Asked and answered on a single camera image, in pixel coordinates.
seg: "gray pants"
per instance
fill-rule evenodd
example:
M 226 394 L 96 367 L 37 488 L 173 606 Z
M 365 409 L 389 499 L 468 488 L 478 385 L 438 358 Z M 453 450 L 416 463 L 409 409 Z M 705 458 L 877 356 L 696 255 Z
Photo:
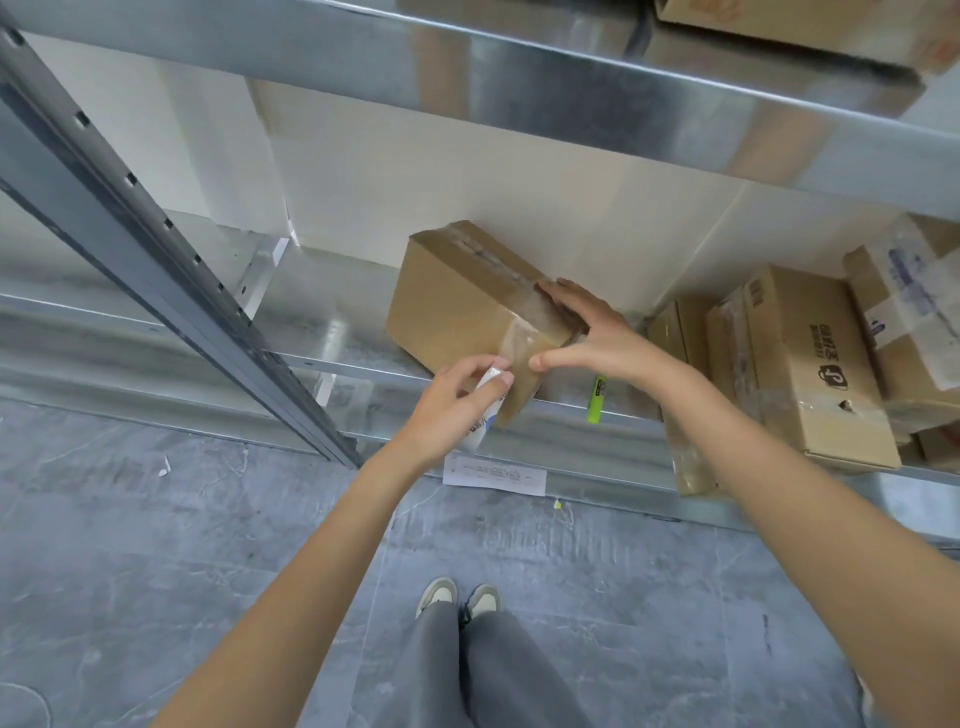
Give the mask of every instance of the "gray pants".
M 373 728 L 589 728 L 557 670 L 509 612 L 457 624 L 435 602 L 396 664 L 394 694 Z

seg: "person's left hand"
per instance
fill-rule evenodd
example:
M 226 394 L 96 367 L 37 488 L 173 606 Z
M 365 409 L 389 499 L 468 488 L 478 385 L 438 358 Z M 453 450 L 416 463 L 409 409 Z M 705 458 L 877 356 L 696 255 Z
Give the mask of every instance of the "person's left hand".
M 403 451 L 405 458 L 412 458 L 422 469 L 444 457 L 464 439 L 487 407 L 510 389 L 514 374 L 504 372 L 470 394 L 464 391 L 464 385 L 490 367 L 505 370 L 509 366 L 510 362 L 502 356 L 477 354 L 443 367 L 390 446 Z

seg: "hand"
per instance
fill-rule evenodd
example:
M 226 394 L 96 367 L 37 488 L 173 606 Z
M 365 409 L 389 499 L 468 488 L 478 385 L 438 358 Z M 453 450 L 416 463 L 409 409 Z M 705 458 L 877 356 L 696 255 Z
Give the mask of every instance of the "hand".
M 530 359 L 533 371 L 583 367 L 647 389 L 650 374 L 668 362 L 677 361 L 630 328 L 627 320 L 609 303 L 572 280 L 541 280 L 538 286 L 554 303 L 578 314 L 590 331 L 587 340 L 580 344 L 535 354 Z
M 494 366 L 505 370 L 510 362 L 502 356 L 477 354 L 439 370 L 390 447 L 402 450 L 423 470 L 444 457 L 464 439 L 487 407 L 503 397 L 514 383 L 514 373 L 505 371 L 467 394 L 464 385 Z

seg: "forearm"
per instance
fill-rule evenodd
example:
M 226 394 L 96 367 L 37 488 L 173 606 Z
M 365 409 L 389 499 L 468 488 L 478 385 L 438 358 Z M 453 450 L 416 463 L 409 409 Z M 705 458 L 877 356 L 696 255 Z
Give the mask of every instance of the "forearm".
M 350 602 L 418 466 L 387 446 L 209 658 L 155 728 L 297 723 Z
M 892 717 L 960 709 L 960 570 L 685 365 L 644 382 L 677 419 Z

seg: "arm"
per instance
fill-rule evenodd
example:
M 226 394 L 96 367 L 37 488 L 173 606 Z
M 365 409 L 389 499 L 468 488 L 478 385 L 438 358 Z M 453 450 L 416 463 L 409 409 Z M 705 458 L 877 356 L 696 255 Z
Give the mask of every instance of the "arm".
M 587 341 L 531 367 L 631 381 L 673 415 L 804 594 L 886 714 L 960 719 L 960 570 L 916 534 L 740 412 L 700 373 L 630 330 L 569 281 L 544 283 L 590 326 Z
M 293 728 L 360 581 L 403 495 L 509 389 L 510 372 L 470 395 L 492 364 L 472 356 L 441 370 L 409 422 L 360 469 L 336 507 L 160 711 L 154 728 Z

